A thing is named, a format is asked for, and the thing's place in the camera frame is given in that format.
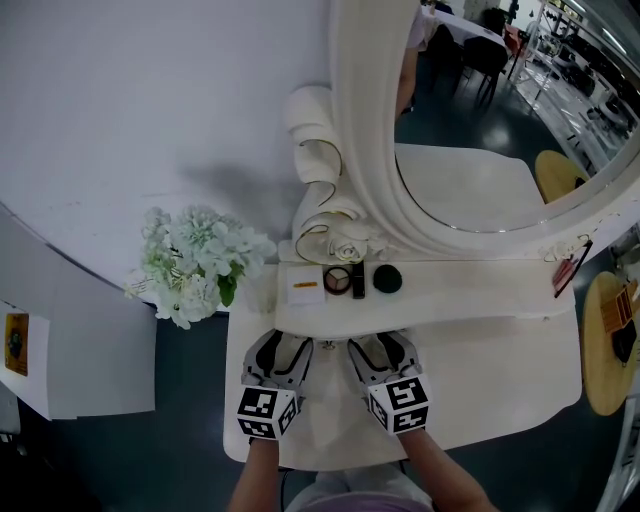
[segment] black and white pattern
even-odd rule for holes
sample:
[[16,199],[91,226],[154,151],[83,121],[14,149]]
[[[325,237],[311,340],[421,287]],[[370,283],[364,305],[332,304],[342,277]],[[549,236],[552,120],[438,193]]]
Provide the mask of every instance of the black and white pattern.
[[409,411],[405,414],[398,414],[393,418],[393,433],[398,434],[405,430],[412,430],[418,427],[424,427],[427,423],[427,413],[429,407],[422,407]]
[[242,431],[251,437],[262,437],[264,439],[275,439],[276,435],[273,427],[269,423],[245,420],[238,418]]
[[424,393],[418,377],[387,384],[387,392],[394,411],[423,404],[427,401],[427,395]]
[[276,406],[277,391],[268,389],[245,388],[238,414],[255,416],[256,418],[271,418]]
[[293,421],[293,418],[296,417],[297,413],[298,411],[296,409],[296,399],[292,398],[291,402],[289,402],[289,405],[287,405],[287,408],[282,413],[282,416],[280,416],[280,418],[278,419],[280,434],[284,434],[284,431],[289,428],[289,425],[291,425],[291,422]]
[[382,426],[386,430],[387,429],[387,413],[382,408],[382,406],[376,401],[376,399],[373,398],[373,395],[371,395],[371,401],[370,401],[370,404],[369,404],[369,410],[377,418],[377,420],[382,424]]

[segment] dark floor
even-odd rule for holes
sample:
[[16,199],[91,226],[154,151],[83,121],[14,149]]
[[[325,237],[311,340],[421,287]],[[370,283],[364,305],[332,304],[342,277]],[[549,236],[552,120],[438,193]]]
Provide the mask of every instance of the dark floor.
[[428,146],[487,149],[524,160],[533,173],[538,154],[551,149],[564,154],[535,111],[504,75],[491,104],[477,106],[482,76],[471,74],[452,95],[454,70],[444,69],[430,91],[430,62],[418,59],[414,111],[400,117],[396,142]]
[[[579,314],[586,286],[610,267],[603,252],[580,271]],[[77,478],[107,510],[223,510],[242,470],[222,447],[226,333],[224,315],[190,331],[161,321],[155,412],[49,423],[21,404],[27,445]],[[622,410],[596,416],[583,395],[537,428],[449,453],[503,512],[590,512],[604,489],[621,421]],[[312,478],[291,474],[286,501]]]

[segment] black cable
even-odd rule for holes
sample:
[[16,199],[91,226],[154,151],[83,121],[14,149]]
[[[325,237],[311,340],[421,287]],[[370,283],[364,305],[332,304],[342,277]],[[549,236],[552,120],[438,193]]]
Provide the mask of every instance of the black cable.
[[287,483],[287,477],[292,471],[292,469],[285,469],[282,480],[280,481],[280,512],[284,512],[284,484]]

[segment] person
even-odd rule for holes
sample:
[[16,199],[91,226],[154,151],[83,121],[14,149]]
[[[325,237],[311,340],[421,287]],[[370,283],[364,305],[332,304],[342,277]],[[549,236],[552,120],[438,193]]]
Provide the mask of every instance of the person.
[[418,47],[424,39],[424,18],[422,9],[418,8],[411,24],[407,47],[402,59],[400,69],[400,81],[398,83],[398,94],[396,97],[396,120],[402,112],[409,106],[416,88],[416,69],[418,67]]
[[[495,512],[482,487],[423,429],[398,434],[428,495],[389,464],[318,473],[287,512]],[[279,445],[254,439],[228,512],[275,512]]]

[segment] white marker cube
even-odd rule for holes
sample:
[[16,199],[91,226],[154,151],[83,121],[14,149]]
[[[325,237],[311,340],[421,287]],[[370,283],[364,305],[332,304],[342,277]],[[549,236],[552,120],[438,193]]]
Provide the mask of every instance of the white marker cube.
[[424,373],[369,386],[369,410],[389,434],[424,428],[431,405],[431,387]]
[[242,386],[238,423],[251,437],[280,439],[300,411],[294,391]]

